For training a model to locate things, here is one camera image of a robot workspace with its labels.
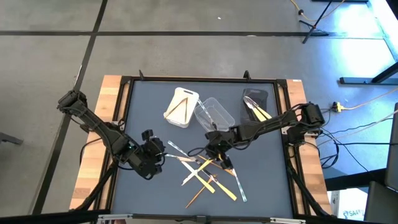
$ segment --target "gray floor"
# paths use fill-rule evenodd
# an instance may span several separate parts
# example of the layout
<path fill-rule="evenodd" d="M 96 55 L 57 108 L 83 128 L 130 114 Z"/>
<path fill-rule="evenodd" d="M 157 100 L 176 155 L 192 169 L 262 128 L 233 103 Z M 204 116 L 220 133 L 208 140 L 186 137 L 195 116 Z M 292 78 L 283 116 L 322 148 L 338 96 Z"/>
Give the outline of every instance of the gray floor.
<path fill-rule="evenodd" d="M 297 3 L 311 18 L 326 5 Z M 1 1 L 0 30 L 92 30 L 100 4 Z M 93 109 L 103 75 L 137 75 L 141 69 L 147 76 L 241 77 L 249 70 L 256 78 L 303 80 L 307 100 L 322 108 L 333 101 L 354 106 L 393 89 L 337 83 L 341 76 L 375 76 L 394 63 L 374 16 L 365 4 L 344 3 L 318 28 L 364 39 L 311 38 L 305 45 L 301 37 L 98 37 L 81 90 Z M 109 1 L 100 30 L 308 30 L 299 19 L 289 0 L 117 0 Z M 55 109 L 57 100 L 72 88 L 87 43 L 88 37 L 0 37 L 0 130 L 25 140 L 19 147 L 0 144 L 0 216 L 29 212 L 62 117 Z M 392 112 L 397 101 L 398 93 L 393 93 L 360 109 L 333 114 L 326 128 L 335 131 L 378 120 Z M 385 142 L 390 131 L 391 122 L 386 121 L 344 141 Z M 85 139 L 71 124 L 45 212 L 67 210 Z M 349 149 L 369 170 L 386 164 L 386 146 Z M 321 147 L 322 156 L 333 151 L 332 144 Z M 325 177 L 363 171 L 344 149 L 340 154 Z"/>

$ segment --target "clear plastic container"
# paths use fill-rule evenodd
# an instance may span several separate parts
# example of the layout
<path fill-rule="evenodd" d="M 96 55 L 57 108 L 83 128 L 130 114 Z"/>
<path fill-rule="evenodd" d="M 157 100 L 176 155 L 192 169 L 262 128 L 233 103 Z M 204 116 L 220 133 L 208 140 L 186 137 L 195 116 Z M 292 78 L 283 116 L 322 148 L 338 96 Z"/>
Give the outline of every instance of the clear plastic container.
<path fill-rule="evenodd" d="M 223 108 L 223 106 L 213 97 L 205 100 L 203 102 L 207 112 L 216 123 L 218 131 L 228 131 L 229 127 L 235 125 L 234 118 Z M 216 131 L 216 129 L 211 124 L 211 119 L 199 105 L 193 110 L 197 120 L 202 125 L 202 127 L 207 131 Z"/>

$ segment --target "wooden board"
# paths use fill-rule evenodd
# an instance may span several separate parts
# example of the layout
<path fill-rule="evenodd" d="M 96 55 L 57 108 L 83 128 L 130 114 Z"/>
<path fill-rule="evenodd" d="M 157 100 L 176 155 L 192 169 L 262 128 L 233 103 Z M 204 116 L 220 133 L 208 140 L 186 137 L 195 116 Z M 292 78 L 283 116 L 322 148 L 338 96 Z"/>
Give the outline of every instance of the wooden board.
<path fill-rule="evenodd" d="M 99 92 L 95 113 L 104 121 L 112 121 L 114 107 L 116 105 L 116 98 L 118 96 L 121 76 L 119 75 L 106 75 Z M 291 105 L 298 103 L 306 103 L 303 84 L 301 80 L 287 80 L 289 89 L 289 98 Z M 285 111 L 283 92 L 280 88 L 282 109 Z M 126 94 L 123 94 L 121 105 L 124 106 L 126 102 Z M 95 133 L 88 135 L 87 141 L 91 141 L 98 138 Z M 306 137 L 308 142 L 315 143 L 315 140 Z M 72 201 L 70 208 L 76 208 L 79 206 L 84 199 L 90 194 L 95 185 L 97 184 L 101 166 L 103 164 L 105 153 L 105 147 L 102 141 L 97 141 L 86 147 L 83 159 L 81 162 L 79 174 L 76 180 L 75 190 L 73 192 Z M 303 173 L 305 178 L 305 185 L 315 198 L 315 200 L 322 206 L 322 208 L 331 213 L 328 196 L 326 194 L 326 185 L 323 178 L 323 172 L 318 157 L 318 151 L 311 145 L 300 146 L 300 156 L 302 161 Z M 104 188 L 104 192 L 107 192 L 108 186 Z M 301 193 L 299 188 L 295 186 L 297 205 L 299 213 L 304 213 Z M 106 201 L 107 194 L 103 194 L 101 198 L 100 208 L 104 208 L 104 202 Z"/>

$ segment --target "wooden chopstick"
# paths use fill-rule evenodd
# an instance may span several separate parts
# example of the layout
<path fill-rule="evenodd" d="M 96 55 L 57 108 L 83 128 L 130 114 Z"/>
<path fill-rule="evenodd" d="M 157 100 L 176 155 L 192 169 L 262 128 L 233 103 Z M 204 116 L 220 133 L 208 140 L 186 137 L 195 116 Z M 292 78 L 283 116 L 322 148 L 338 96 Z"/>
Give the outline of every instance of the wooden chopstick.
<path fill-rule="evenodd" d="M 211 183 L 211 181 L 213 181 L 211 178 L 209 178 L 209 180 L 207 181 L 208 184 Z M 188 208 L 196 199 L 197 197 L 200 195 L 200 193 L 205 189 L 205 187 L 202 187 L 199 192 L 193 197 L 193 199 L 188 203 L 187 206 L 185 206 L 185 208 Z"/>

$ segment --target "white cable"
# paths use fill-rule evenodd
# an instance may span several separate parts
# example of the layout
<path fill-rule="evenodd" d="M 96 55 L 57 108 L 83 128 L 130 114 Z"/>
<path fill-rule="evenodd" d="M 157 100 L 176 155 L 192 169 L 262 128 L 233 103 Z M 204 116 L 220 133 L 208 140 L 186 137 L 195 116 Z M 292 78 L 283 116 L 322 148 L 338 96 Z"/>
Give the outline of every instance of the white cable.
<path fill-rule="evenodd" d="M 372 125 L 369 125 L 369 126 L 368 126 L 368 127 L 366 127 L 366 128 L 360 129 L 360 130 L 358 130 L 358 131 L 355 131 L 355 132 L 353 132 L 353 133 L 345 134 L 345 135 L 343 135 L 343 136 L 338 136 L 338 137 L 335 137 L 335 138 L 329 139 L 329 140 L 327 140 L 327 141 L 324 141 L 324 142 L 322 142 L 322 143 L 318 144 L 317 146 L 319 147 L 320 145 L 322 145 L 322 144 L 324 144 L 324 143 L 326 143 L 326 142 L 330 142 L 330 141 L 333 141 L 333 140 L 336 140 L 336 139 L 339 139 L 339 138 L 347 137 L 347 136 L 350 136 L 350 135 L 356 134 L 356 133 L 358 133 L 358 132 L 364 131 L 364 130 L 366 130 L 366 129 L 368 129 L 368 128 L 371 128 L 371 127 L 373 127 L 373 126 L 377 125 L 377 124 L 378 124 L 378 123 L 380 123 L 381 121 L 383 121 L 383 120 L 385 120 L 385 119 L 389 118 L 390 116 L 392 116 L 392 115 L 394 115 L 394 114 L 396 114 L 396 113 L 398 113 L 398 110 L 396 110 L 396 111 L 392 112 L 391 114 L 387 115 L 385 118 L 382 118 L 382 119 L 380 119 L 380 120 L 379 120 L 379 121 L 377 121 L 376 123 L 374 123 L 374 124 L 372 124 Z"/>

